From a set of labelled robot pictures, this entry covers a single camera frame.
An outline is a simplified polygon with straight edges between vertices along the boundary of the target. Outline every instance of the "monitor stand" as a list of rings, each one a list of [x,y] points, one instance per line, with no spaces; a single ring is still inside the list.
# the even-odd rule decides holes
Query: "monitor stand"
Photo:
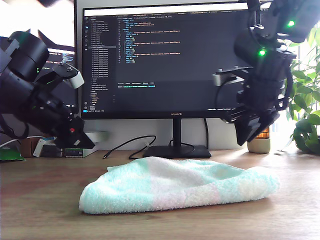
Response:
[[[143,157],[160,157],[165,159],[209,159],[210,152],[205,146],[186,146],[181,143],[181,118],[173,119],[173,146],[151,146]]]

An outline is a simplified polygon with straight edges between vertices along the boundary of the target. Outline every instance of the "mint green towel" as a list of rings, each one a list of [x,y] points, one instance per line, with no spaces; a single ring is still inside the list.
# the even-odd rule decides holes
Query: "mint green towel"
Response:
[[[146,157],[107,170],[83,190],[81,211],[134,213],[247,202],[280,186],[270,169],[244,170],[210,160]]]

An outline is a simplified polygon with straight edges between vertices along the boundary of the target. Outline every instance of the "cable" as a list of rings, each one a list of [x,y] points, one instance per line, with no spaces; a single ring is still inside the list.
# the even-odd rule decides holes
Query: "cable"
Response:
[[[218,96],[219,96],[221,89],[224,87],[224,85],[226,85],[228,82],[230,82],[232,80],[233,80],[233,78],[222,83],[221,86],[219,86],[218,90],[216,91],[215,98],[214,98],[215,109],[218,109]]]
[[[115,147],[114,149],[108,151],[108,152],[103,156],[103,159],[106,159],[113,151],[121,148],[121,147],[124,146],[124,145],[127,145],[128,143],[131,143],[131,142],[133,142],[133,141],[135,141],[135,140],[146,139],[146,138],[154,138],[154,139],[149,143],[149,146],[150,146],[150,145],[152,145],[152,144],[155,142],[155,140],[157,139],[157,136],[155,136],[155,135],[140,136],[140,137],[136,137],[136,138],[134,138],[134,139],[131,139],[131,140],[129,140],[129,141],[126,141],[125,143],[123,143],[123,144]],[[136,155],[136,154],[138,154],[138,153],[141,153],[143,150],[145,150],[145,149],[148,148],[149,146],[145,146],[144,148],[140,149],[139,151],[136,151],[135,153],[131,154],[131,155],[129,156],[129,159],[130,159],[130,160],[135,160],[135,159],[137,159],[136,157],[133,157],[133,156]]]
[[[208,128],[208,122],[207,119],[204,118],[204,126],[205,126],[205,139],[206,139],[206,149],[209,149],[209,128]]]
[[[12,128],[8,126],[8,124],[6,123],[6,120],[4,119],[1,113],[0,113],[0,126],[3,130],[3,131],[0,131],[0,133],[7,135],[12,139],[23,140],[23,139],[26,139],[27,136],[29,135],[29,125],[26,122],[24,122],[25,129],[23,134],[21,136],[17,136],[12,130]]]
[[[43,136],[28,136],[26,139],[33,139],[33,138],[41,138],[41,139],[43,139],[44,137]],[[13,140],[7,141],[6,143],[0,145],[0,149],[3,148],[4,146],[10,144],[10,143],[15,142],[15,141],[18,141],[18,140],[17,139],[13,139]]]
[[[282,111],[282,110],[285,110],[287,109],[288,105],[289,105],[289,97],[290,97],[290,89],[293,88],[293,85],[294,85],[294,80],[293,80],[293,77],[292,77],[292,73],[291,73],[291,69],[290,69],[290,66],[288,66],[286,69],[285,69],[285,73],[286,73],[286,79],[287,79],[287,86],[286,86],[286,90],[285,90],[285,95],[284,95],[284,98],[281,98],[279,100],[279,102],[282,102],[282,107],[280,107],[279,105],[276,107],[276,110],[277,111]]]
[[[174,141],[173,139],[170,140],[169,146],[171,146],[171,143],[172,143],[173,141]],[[196,147],[195,147],[194,145],[192,145],[192,144],[188,144],[188,143],[182,142],[181,145],[185,145],[185,146],[192,147],[192,150],[189,151],[189,152],[187,152],[186,154],[191,154],[191,153],[193,153],[193,152],[196,150]]]

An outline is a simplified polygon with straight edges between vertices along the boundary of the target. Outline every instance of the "green led light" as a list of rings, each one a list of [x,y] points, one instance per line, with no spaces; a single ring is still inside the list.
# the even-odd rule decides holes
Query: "green led light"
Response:
[[[262,49],[259,51],[259,56],[263,57],[264,55],[266,55],[266,50]]]
[[[291,28],[291,27],[293,27],[295,24],[296,24],[295,21],[290,21],[287,26],[288,26],[289,28]]]

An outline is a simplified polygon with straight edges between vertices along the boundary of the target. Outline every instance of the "green card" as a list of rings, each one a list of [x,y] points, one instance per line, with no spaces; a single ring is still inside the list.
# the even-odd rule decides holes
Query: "green card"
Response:
[[[0,161],[26,161],[24,157],[21,156],[21,153],[10,147],[0,148]]]

